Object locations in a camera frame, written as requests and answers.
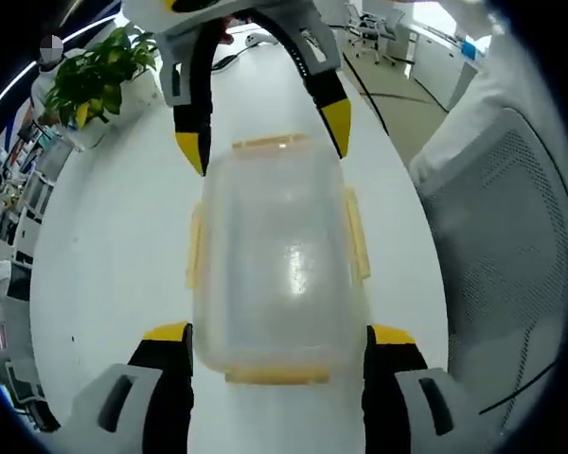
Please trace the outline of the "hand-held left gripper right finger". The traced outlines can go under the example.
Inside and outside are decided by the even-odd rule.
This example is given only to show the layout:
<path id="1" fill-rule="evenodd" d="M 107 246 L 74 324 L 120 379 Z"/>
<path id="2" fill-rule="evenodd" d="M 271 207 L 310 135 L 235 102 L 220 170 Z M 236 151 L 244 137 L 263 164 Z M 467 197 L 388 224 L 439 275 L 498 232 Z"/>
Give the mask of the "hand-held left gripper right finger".
<path id="1" fill-rule="evenodd" d="M 470 396 L 428 368 L 401 329 L 367 327 L 362 409 L 367 453 L 490 452 L 490 426 Z"/>

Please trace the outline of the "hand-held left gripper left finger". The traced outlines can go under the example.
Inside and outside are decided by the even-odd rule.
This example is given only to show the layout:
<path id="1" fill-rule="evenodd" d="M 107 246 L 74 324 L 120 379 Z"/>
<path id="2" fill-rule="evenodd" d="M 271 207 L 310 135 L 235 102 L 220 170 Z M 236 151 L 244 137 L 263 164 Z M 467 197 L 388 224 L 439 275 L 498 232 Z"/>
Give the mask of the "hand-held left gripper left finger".
<path id="1" fill-rule="evenodd" d="M 194 405 L 193 326 L 146 332 L 126 363 L 107 368 L 73 402 L 71 453 L 186 453 Z"/>

